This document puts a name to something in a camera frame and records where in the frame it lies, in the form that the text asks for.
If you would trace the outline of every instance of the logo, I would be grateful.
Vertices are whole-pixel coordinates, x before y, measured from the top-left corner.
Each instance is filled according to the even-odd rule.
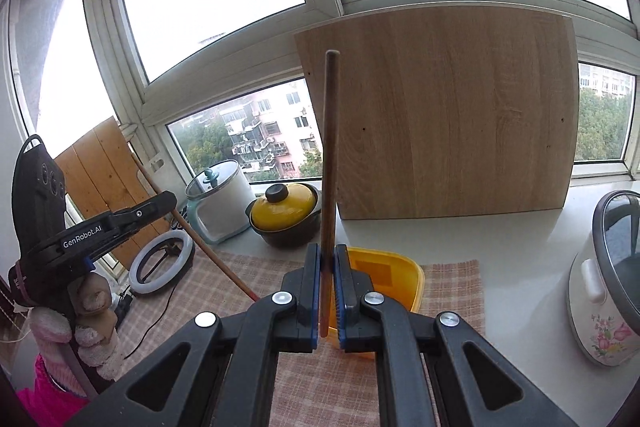
[[[80,243],[80,241],[82,241],[83,239],[86,239],[87,237],[91,237],[92,235],[101,232],[102,231],[102,227],[100,225],[98,225],[97,227],[95,227],[94,229],[89,229],[86,232],[82,232],[78,235],[76,235],[76,237],[73,237],[72,239],[69,239],[68,241],[64,241],[62,243],[62,246],[64,248],[69,248],[72,247],[73,245],[76,245],[78,243]]]

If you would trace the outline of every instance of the black lid knob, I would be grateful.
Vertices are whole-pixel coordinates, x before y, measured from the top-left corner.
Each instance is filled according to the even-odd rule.
[[[264,195],[270,203],[278,203],[289,196],[289,189],[284,183],[276,183],[267,188]]]

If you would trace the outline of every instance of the metal screw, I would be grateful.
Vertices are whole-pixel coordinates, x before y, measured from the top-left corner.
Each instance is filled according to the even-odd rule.
[[[201,328],[209,328],[216,323],[216,316],[211,312],[202,312],[196,315],[196,325]]]
[[[440,314],[440,323],[443,326],[452,328],[453,326],[460,324],[460,317],[458,317],[454,312],[444,312],[443,314]]]
[[[364,296],[364,301],[367,304],[382,304],[385,301],[385,296],[380,292],[369,292]]]
[[[276,292],[271,300],[276,304],[289,304],[293,300],[293,295],[289,292]]]

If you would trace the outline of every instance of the building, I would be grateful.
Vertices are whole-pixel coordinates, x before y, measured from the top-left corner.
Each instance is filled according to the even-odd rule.
[[[621,71],[607,70],[590,64],[578,64],[580,89],[593,89],[597,95],[626,96],[634,88],[634,77]]]
[[[299,178],[305,152],[322,152],[304,80],[269,87],[216,106],[250,180]]]

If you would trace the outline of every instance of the wooden stick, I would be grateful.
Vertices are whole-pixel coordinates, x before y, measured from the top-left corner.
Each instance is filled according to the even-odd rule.
[[[328,50],[324,58],[324,118],[322,132],[322,211],[320,220],[320,336],[329,333],[333,260],[335,247],[335,203],[338,185],[338,84],[340,52]]]
[[[160,190],[160,188],[156,185],[156,182],[153,181],[153,179],[151,178],[151,176],[149,175],[148,172],[146,172],[146,169],[143,167],[142,163],[140,163],[140,160],[138,160],[137,156],[135,156],[134,154],[132,154],[133,156],[133,161],[136,163],[136,165],[138,166],[138,169],[140,169],[140,172],[142,172],[142,175],[146,178],[146,181],[149,182],[149,185],[151,185],[151,188],[153,188],[153,190],[156,192],[156,194],[159,194],[160,192],[162,192],[162,190]],[[242,280],[231,271],[231,269],[224,264],[222,261],[220,261],[220,257],[218,257],[213,250],[211,250],[211,247],[209,245],[207,245],[207,243],[205,243],[202,238],[198,235],[198,232],[196,232],[195,230],[193,230],[191,228],[191,225],[189,223],[186,222],[186,220],[180,215],[180,212],[178,212],[175,208],[171,211],[172,216],[175,217],[175,219],[177,219],[178,223],[180,223],[181,227],[183,227],[184,231],[186,233],[188,233],[189,235],[191,235],[191,237],[193,238],[193,240],[196,242],[196,245],[198,245],[200,248],[202,248],[202,251],[207,254],[207,257],[209,257],[210,260],[212,260],[216,266],[218,268],[220,268],[222,270],[222,273],[224,273],[227,277],[229,277],[229,279],[231,279],[234,284],[236,286],[238,286],[244,293],[246,293],[247,295],[249,295],[249,298],[252,299],[253,301],[257,301],[260,298],[251,290],[251,288],[249,288],[249,286],[247,286],[245,283],[242,282]]]

